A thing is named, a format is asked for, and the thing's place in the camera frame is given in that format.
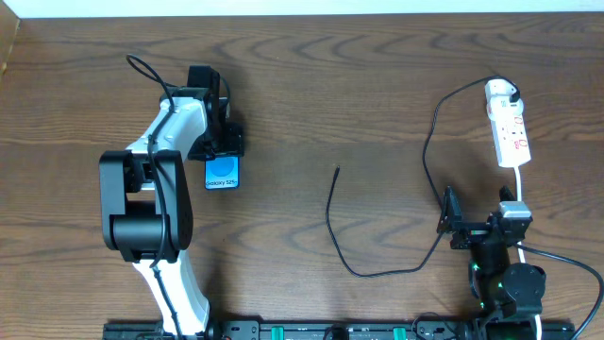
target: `green component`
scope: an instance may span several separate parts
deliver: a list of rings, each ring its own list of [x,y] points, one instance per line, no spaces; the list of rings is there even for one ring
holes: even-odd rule
[[[283,331],[283,327],[273,327],[271,329],[271,340],[283,340],[285,336],[283,335],[285,332]]]
[[[393,329],[394,340],[407,340],[407,331],[401,328]]]

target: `white cable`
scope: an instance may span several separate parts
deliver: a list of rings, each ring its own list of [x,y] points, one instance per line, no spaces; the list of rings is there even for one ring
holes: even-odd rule
[[[520,168],[518,166],[513,167],[513,173],[516,175],[516,199],[522,201],[522,178],[520,177]],[[518,259],[521,264],[525,264],[525,251],[518,248]],[[535,328],[536,328],[536,339],[541,340],[543,334],[543,328],[541,326],[541,317],[537,314],[535,316]]]

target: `power strip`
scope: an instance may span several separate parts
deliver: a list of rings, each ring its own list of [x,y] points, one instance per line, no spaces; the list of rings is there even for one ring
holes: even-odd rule
[[[506,80],[494,79],[484,90],[499,166],[513,168],[530,161],[529,138],[522,116],[525,106],[522,99],[510,101],[515,87]]]

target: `wooden table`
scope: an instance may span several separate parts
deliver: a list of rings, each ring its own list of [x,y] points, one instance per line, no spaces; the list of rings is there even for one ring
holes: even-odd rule
[[[421,165],[432,111],[493,73],[513,79],[526,103],[527,244],[604,272],[602,46],[602,14],[25,20],[0,84],[0,337],[98,339],[108,320],[159,318],[142,277],[101,236],[98,158],[158,112],[160,87],[126,53],[177,84],[189,65],[212,65],[245,125],[238,190],[207,192],[204,164],[186,164],[193,267],[218,315],[477,312],[467,252],[442,242],[418,273],[356,279],[324,215],[339,164],[331,215],[344,255],[361,272],[417,265],[439,215]],[[439,190],[453,185],[477,220],[500,186],[513,188],[484,106],[479,86],[445,104],[428,149]],[[547,272],[543,317],[578,326],[594,278],[528,260]],[[603,333],[600,313],[584,338]]]

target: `white wall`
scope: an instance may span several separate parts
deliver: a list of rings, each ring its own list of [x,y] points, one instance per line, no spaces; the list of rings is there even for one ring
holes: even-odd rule
[[[604,11],[604,0],[4,0],[20,18]]]

